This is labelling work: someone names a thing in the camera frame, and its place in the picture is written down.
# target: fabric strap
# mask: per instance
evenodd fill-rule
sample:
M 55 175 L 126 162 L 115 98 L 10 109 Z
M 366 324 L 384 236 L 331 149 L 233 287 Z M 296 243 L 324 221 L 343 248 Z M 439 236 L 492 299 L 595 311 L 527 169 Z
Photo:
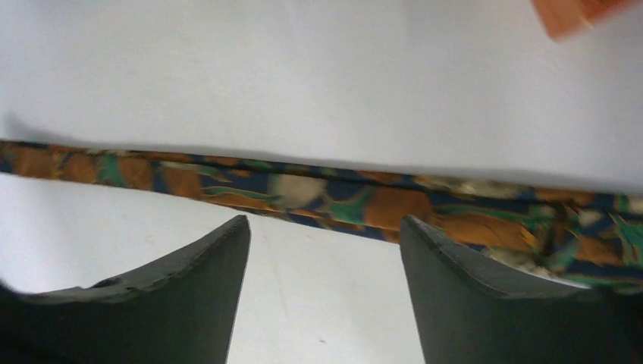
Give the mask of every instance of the fabric strap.
M 0 172 L 153 191 L 396 243 L 404 216 L 583 284 L 643 287 L 643 196 L 0 140 Z

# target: patterned fabric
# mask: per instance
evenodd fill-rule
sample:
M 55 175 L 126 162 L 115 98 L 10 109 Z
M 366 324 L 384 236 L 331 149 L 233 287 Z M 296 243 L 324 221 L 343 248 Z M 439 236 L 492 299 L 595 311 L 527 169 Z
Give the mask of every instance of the patterned fabric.
M 643 196 L 1 140 L 0 151 L 4 173 L 167 193 L 392 243 L 414 215 L 492 257 L 524 256 L 584 284 L 643 287 Z

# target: orange object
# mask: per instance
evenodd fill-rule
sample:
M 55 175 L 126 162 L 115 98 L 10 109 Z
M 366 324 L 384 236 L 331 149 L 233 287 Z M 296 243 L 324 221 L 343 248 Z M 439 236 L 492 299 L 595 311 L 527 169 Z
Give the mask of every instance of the orange object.
M 553 39 L 592 27 L 607 15 L 641 0 L 532 0 Z

